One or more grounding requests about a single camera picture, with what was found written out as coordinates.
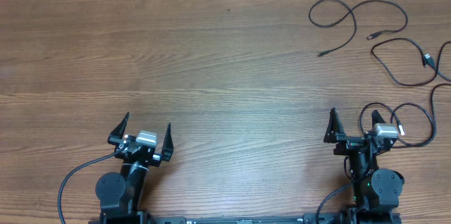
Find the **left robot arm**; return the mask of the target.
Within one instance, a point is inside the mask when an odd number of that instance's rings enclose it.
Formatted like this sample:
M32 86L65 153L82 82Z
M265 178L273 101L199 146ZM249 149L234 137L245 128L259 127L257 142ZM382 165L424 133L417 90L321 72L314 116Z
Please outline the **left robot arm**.
M102 175L95 192L100 201L100 223L156 223L146 209L140 207L147 174L151 167L170 161L173 152L171 124L167 125L161 152L156 152L157 134L141 130L136 136L125 129L130 114L110 132L107 142L115 146L113 157L123 161L121 170Z

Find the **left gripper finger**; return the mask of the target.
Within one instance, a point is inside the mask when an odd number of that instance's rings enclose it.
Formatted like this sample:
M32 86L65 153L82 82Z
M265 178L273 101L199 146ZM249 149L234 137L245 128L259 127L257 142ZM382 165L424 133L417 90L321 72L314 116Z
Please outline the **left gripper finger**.
M168 124L166 128L166 134L163 141L163 146L161 149L161 160L170 161L174 152L173 140L171 136L171 123Z
M128 124L129 117L130 113L127 112L122 121L110 132L108 143L121 143L123 141L123 136Z

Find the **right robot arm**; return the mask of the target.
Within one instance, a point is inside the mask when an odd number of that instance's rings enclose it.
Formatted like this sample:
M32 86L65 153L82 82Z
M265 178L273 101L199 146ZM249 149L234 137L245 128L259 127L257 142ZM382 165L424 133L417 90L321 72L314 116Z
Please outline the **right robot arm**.
M334 144L333 153L344 156L350 166L350 183L331 192L315 213L316 223L400 223L393 213L399 206L399 196L404 185L403 176L394 170L379 168L377 156L392 149L398 138L398 129L386 123L375 110L371 114L372 128L360 137L348 136L335 108L330 110L328 127L323 141ZM333 196L352 188L353 205L339 213L322 217L323 205Z

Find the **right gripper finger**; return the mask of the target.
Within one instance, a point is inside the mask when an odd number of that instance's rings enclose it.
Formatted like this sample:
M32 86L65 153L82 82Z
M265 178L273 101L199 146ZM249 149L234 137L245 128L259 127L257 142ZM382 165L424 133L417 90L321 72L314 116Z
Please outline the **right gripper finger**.
M373 110L372 111L372 113L371 113L371 122L372 122L372 125L376 125L378 123L385 123L383 117L378 112L378 110Z
M328 121L328 127L323 138L324 143L338 143L343 141L346 136L344 127L339 119L337 109L333 107L330 110L330 116Z

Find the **black USB cable long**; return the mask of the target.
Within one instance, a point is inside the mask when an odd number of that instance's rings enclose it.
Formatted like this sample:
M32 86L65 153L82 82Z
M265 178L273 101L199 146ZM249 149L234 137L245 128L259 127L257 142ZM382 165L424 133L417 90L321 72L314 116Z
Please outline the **black USB cable long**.
M320 4L325 3L325 2L327 2L327 1L331 1L331 2L334 2L334 3L340 4L342 7L344 7L344 8L347 10L347 12L346 12L345 15L343 15L341 18L339 18L339 19L336 20L335 22L332 22L332 23L329 23L329 24L321 24L321 23L316 22L316 21L312 18L312 16L311 16L311 15L312 15L312 11L313 11L317 6L319 6ZM337 46L337 47L335 47L335 48L328 49L328 50L325 50L325 51L319 51L319 52L317 53L317 56L318 56L318 57L325 56L325 55L327 55L327 54L329 54L329 53L332 53L332 52L334 52L334 51L337 51L337 50L343 48L343 47L346 46L348 43L350 43L350 42L354 39L354 36L355 36L356 33L357 33L357 19L356 19L356 16L355 16L354 11L355 11L357 8L359 8L360 6L363 6L363 5L365 5L365 4L372 4L372 3L387 4L387 5L391 5L391 6L394 6L395 8L397 8L397 9L402 13L402 15L404 16L404 25L403 25L401 28L396 29L396 30L380 30L380 31L374 32L374 33L370 34L370 35L366 38L367 40L375 39L375 38L377 38L377 37L379 37L379 36L381 36L381 35L384 35L384 34L394 34L394 33L398 33L398 32L403 31L403 30L406 28L406 26L408 25L408 22L409 22L409 17L408 17L408 15L407 15L407 12L403 9L403 7L401 7L400 5L398 5L398 4L396 4L395 2L392 2L392 1L386 1L386 0L366 0L366 1L362 1L362 2L358 3L357 5L355 5L355 6L353 6L353 7L351 8L351 7L349 7L348 4L346 4L346 3L345 3L344 1L342 1L342 0L318 0L317 2L315 2L315 3L311 6L311 8L309 9L308 15L307 15L307 17L308 17L308 19L309 19L309 21L310 21L311 24L313 24L313 25L315 25L315 26L317 26L317 27L319 27L319 28L332 28L332 27L335 27L336 25L339 25L343 20L345 20L348 16L350 16L351 19L352 19L352 23L353 23L353 33L352 33L352 35L349 37L349 39L348 39L346 42L344 42L343 44L341 44L340 46Z

